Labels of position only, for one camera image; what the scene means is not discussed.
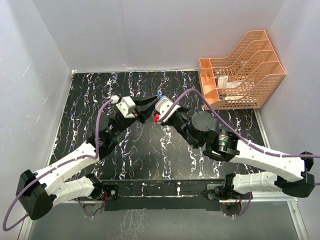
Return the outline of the red and metal key holder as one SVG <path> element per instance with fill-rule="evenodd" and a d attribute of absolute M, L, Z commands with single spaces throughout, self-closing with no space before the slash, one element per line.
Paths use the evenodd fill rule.
<path fill-rule="evenodd" d="M 154 122 L 160 124 L 161 123 L 161 118 L 162 118 L 161 115 L 157 113 L 154 116 Z"/>

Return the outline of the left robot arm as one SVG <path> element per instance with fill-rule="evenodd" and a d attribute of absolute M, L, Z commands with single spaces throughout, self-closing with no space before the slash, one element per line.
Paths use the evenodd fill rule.
<path fill-rule="evenodd" d="M 103 104 L 116 106 L 115 114 L 107 115 L 100 108 L 92 123 L 91 134 L 73 152 L 51 165 L 20 175 L 16 197 L 27 216 L 38 220 L 53 207 L 65 201 L 103 195 L 104 185 L 93 173 L 71 180 L 75 174 L 108 156 L 118 144 L 118 136 L 133 123 L 144 123 L 152 114 L 158 97 L 120 97 L 114 95 Z"/>

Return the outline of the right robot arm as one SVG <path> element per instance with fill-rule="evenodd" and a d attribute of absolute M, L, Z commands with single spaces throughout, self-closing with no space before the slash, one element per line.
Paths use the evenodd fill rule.
<path fill-rule="evenodd" d="M 175 106 L 162 125 L 174 127 L 192 148 L 204 148 L 203 154 L 212 160 L 263 170 L 252 174 L 227 174 L 223 185 L 206 190 L 215 199 L 228 200 L 250 192 L 283 192 L 306 198 L 315 188 L 315 177 L 309 173 L 313 165 L 310 157 L 285 157 L 277 151 L 268 155 L 265 147 L 259 152 L 232 132 L 220 128 L 219 121 L 206 111 L 189 116 L 188 108 Z"/>

